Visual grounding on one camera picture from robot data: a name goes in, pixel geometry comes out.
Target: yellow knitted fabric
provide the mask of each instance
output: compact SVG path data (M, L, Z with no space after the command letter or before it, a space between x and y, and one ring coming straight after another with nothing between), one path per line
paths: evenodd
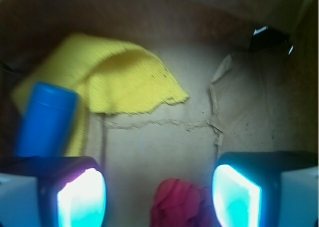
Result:
M22 114L38 81L72 89L81 97L67 156L82 153L86 108L96 113L136 114L188 98L153 53L133 43L84 34L62 42L13 91L12 98Z

